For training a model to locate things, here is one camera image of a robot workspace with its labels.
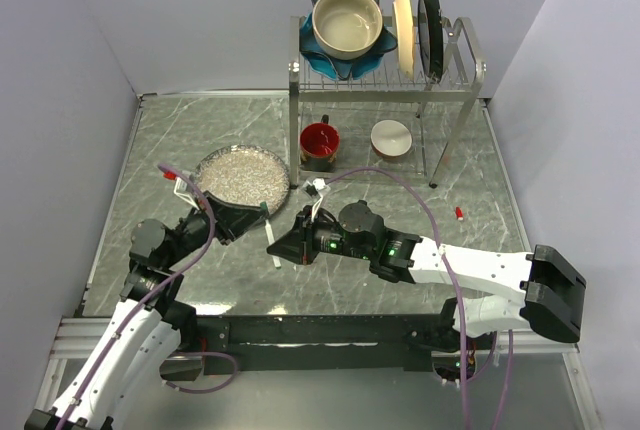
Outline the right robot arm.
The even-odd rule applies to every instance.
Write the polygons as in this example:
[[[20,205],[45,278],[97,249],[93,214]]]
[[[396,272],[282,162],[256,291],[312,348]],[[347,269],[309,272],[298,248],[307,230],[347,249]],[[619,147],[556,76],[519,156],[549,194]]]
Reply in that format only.
[[[581,337],[586,280],[551,246],[504,253],[437,244],[386,226],[360,200],[337,216],[317,204],[305,206],[267,252],[296,265],[309,265],[320,253],[355,258],[390,283],[446,284],[480,292],[478,298],[444,305],[437,334],[449,348],[507,330],[529,329],[564,344],[576,344]]]

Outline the white pen green tip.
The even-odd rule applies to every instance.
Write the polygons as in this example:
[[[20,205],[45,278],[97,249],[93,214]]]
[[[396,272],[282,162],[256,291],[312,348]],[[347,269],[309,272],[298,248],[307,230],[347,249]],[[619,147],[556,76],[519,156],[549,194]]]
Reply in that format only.
[[[271,246],[272,244],[275,243],[275,237],[274,237],[274,233],[273,233],[273,229],[272,226],[270,224],[269,219],[265,220],[265,232],[266,232],[266,236],[267,236],[267,240],[268,240],[268,246]],[[272,258],[273,264],[275,266],[276,269],[281,269],[282,268],[282,264],[281,261],[279,259],[279,257],[274,256],[269,254]]]

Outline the green pen cap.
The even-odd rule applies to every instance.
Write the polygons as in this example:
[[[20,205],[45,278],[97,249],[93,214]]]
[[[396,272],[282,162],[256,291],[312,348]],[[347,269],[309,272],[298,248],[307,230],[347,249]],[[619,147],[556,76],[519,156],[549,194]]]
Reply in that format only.
[[[264,202],[264,201],[263,201],[263,202],[261,202],[261,203],[260,203],[260,208],[261,208],[261,212],[262,212],[263,216],[264,216],[265,218],[268,218],[268,217],[269,217],[269,215],[270,215],[270,213],[269,213],[269,209],[268,209],[268,205],[267,205],[267,203],[266,203],[266,202]]]

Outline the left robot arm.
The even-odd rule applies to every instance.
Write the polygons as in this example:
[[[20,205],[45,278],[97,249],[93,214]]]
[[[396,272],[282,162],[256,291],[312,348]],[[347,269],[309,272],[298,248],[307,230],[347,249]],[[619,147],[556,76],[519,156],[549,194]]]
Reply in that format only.
[[[131,234],[129,273],[120,300],[84,366],[48,410],[35,409],[27,429],[119,429],[162,363],[198,341],[194,307],[177,301],[184,279],[174,265],[197,262],[212,241],[227,245],[269,216],[261,202],[223,202],[210,193],[170,228],[146,219]]]

